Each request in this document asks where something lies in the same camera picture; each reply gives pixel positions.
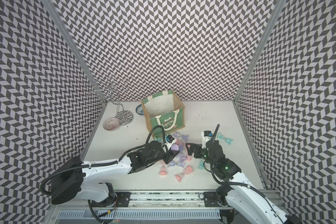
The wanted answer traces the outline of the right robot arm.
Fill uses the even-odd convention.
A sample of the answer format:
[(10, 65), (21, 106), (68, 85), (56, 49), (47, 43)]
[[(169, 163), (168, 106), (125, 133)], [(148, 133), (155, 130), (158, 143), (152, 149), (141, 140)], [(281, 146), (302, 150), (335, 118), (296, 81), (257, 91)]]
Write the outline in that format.
[(187, 143), (188, 155), (203, 159), (210, 165), (211, 175), (219, 187), (217, 201), (238, 211), (252, 224), (300, 224), (294, 214), (276, 206), (248, 180), (241, 168), (226, 158), (214, 132), (204, 131), (202, 143)]

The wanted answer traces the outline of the green canvas Christmas bag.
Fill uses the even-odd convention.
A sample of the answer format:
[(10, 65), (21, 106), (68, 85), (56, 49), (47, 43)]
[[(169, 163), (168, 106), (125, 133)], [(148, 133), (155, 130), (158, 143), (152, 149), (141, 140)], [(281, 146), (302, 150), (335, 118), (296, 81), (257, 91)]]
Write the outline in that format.
[(162, 126), (165, 134), (185, 128), (185, 105), (178, 98), (174, 91), (162, 91), (155, 93), (141, 101), (146, 127), (153, 131), (154, 137), (161, 137)]

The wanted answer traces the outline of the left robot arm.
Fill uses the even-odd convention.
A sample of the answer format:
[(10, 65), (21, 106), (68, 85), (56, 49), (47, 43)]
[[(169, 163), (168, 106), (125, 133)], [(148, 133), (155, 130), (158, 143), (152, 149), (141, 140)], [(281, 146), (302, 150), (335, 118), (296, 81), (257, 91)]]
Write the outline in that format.
[(170, 134), (162, 137), (162, 142), (147, 139), (145, 144), (127, 150), (118, 159), (90, 162), (73, 157), (42, 181), (40, 191), (50, 196), (55, 205), (72, 199), (97, 203), (114, 200), (116, 194), (109, 177), (138, 173), (159, 161), (169, 164), (179, 154), (174, 147), (176, 137)]

